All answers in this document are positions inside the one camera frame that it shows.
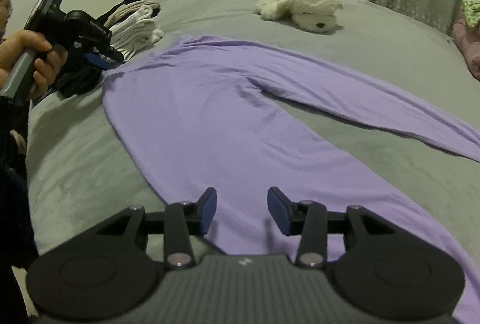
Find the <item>person's left hand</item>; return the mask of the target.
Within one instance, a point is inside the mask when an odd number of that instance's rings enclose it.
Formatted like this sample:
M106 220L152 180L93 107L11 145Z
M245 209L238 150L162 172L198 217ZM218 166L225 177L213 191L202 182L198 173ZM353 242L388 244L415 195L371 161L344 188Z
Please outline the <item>person's left hand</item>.
M5 87L22 54L27 52L32 53L34 58L32 81L35 88L27 97L32 100L44 95L54 83L68 59L68 52L62 46L55 48L41 33L24 29L14 33L1 43L1 89Z

